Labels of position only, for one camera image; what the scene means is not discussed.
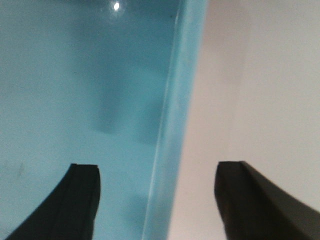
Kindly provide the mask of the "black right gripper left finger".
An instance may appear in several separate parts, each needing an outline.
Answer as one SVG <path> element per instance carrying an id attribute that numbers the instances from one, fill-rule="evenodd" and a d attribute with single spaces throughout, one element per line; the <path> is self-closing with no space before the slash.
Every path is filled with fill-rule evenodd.
<path id="1" fill-rule="evenodd" d="M 101 196 L 97 165 L 72 163 L 9 240 L 91 240 Z"/>

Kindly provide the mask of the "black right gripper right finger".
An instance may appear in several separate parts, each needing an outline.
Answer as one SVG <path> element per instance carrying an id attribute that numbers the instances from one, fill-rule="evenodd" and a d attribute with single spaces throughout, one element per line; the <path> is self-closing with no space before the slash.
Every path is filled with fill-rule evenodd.
<path id="1" fill-rule="evenodd" d="M 318 240 L 320 213 L 245 161 L 220 161 L 214 196 L 229 240 Z"/>

